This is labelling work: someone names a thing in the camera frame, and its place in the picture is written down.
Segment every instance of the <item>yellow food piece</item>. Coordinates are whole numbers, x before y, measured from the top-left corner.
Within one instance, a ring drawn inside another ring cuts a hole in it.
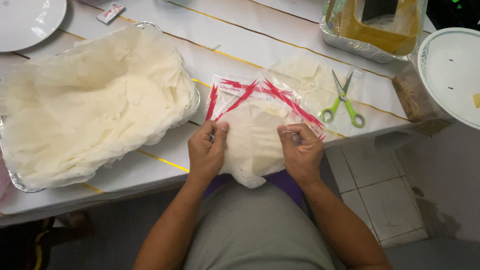
[[[480,108],[480,94],[473,95],[473,103],[475,103],[476,108]]]

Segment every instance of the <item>person's right hand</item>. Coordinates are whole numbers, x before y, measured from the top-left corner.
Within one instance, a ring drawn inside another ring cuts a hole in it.
[[[293,134],[298,134],[301,144],[295,145]],[[290,124],[277,127],[283,148],[285,168],[290,176],[305,187],[320,180],[320,161],[324,154],[324,143],[306,124]]]

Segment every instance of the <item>person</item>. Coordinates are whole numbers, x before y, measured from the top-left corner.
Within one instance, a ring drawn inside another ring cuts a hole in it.
[[[228,123],[207,121],[188,140],[187,181],[146,237],[134,270],[330,270],[330,249],[348,269],[392,269],[363,221],[322,182],[324,145],[305,124],[277,131],[285,168],[305,194],[318,229],[270,183],[248,189],[230,181],[203,200],[223,166],[228,129]],[[300,136],[299,146],[292,133]]]
[[[0,228],[0,269],[45,270],[53,246],[93,235],[83,210],[67,214],[66,227],[54,227],[55,217]]]

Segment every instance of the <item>tiled floor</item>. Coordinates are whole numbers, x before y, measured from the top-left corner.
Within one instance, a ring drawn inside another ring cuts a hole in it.
[[[344,202],[382,247],[428,238],[413,192],[394,152],[373,139],[325,150]]]

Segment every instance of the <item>forearm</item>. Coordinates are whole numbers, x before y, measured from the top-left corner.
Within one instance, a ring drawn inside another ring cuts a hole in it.
[[[206,190],[190,176],[167,210],[150,230],[138,253],[134,270],[178,269],[190,245]]]
[[[312,184],[301,188],[320,231],[348,268],[391,269],[365,223],[328,189],[320,176]]]

